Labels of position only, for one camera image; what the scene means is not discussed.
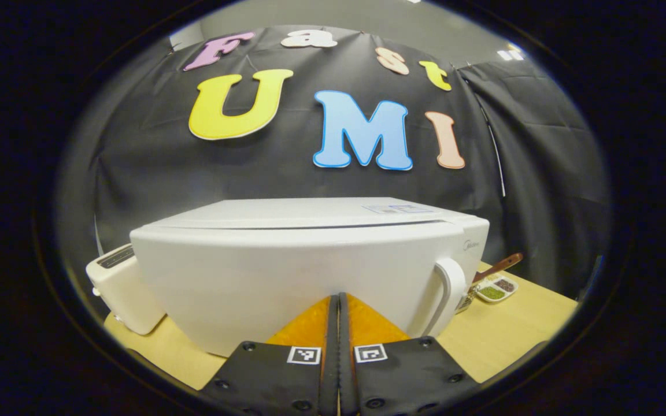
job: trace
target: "brand logo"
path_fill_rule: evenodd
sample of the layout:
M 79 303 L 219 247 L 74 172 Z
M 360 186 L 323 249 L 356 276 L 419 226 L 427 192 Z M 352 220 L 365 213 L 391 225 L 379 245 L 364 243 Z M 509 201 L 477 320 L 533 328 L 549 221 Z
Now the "brand logo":
M 464 251 L 469 250 L 470 248 L 477 247 L 479 243 L 473 243 L 472 240 L 466 240 L 464 242 Z

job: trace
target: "microwave handle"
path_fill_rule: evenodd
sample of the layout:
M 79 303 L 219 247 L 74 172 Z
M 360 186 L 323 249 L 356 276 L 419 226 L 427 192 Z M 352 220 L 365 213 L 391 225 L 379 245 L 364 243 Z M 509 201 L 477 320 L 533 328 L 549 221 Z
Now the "microwave handle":
M 435 337 L 446 328 L 449 321 L 454 318 L 454 311 L 459 306 L 467 285 L 464 271 L 453 258 L 442 258 L 436 261 L 436 269 L 443 284 L 443 295 L 433 318 L 425 327 L 423 336 Z

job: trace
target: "wooden spoon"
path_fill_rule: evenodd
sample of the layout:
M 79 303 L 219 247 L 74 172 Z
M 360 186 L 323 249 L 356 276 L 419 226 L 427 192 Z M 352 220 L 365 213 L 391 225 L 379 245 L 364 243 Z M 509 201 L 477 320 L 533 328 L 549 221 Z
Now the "wooden spoon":
M 523 254 L 519 252 L 511 255 L 510 257 L 504 258 L 489 269 L 483 272 L 476 272 L 476 274 L 474 274 L 474 280 L 472 281 L 472 284 L 474 284 L 474 282 L 481 281 L 481 279 L 488 277 L 490 274 L 501 272 L 508 267 L 515 266 L 515 264 L 521 260 L 523 260 Z

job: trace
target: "blue letter m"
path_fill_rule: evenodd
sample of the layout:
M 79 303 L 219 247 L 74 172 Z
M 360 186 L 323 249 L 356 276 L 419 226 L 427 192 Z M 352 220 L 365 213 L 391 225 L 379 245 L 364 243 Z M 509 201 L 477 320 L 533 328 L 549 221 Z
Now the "blue letter m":
M 321 168 L 344 168 L 351 155 L 343 150 L 343 137 L 349 138 L 351 149 L 362 166 L 372 161 L 377 143 L 382 150 L 377 164 L 383 169 L 409 170 L 413 161 L 408 157 L 405 142 L 405 115 L 408 109 L 396 102 L 380 102 L 367 121 L 354 98 L 340 91 L 318 91 L 315 99 L 323 105 L 323 148 L 312 162 Z

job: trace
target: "wooden table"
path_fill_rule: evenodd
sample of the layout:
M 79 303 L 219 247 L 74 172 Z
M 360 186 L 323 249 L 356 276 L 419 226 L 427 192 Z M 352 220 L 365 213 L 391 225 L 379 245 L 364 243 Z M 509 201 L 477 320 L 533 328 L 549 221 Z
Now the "wooden table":
M 478 269 L 489 267 L 481 263 Z M 499 303 L 475 298 L 436 337 L 477 382 L 484 382 L 537 343 L 551 338 L 577 306 L 576 301 L 521 277 L 501 274 L 518 283 L 518 290 L 510 298 Z M 124 347 L 139 352 L 194 389 L 204 387 L 225 362 L 225 358 L 200 350 L 168 316 L 148 335 L 130 331 L 112 313 L 106 317 L 104 327 Z

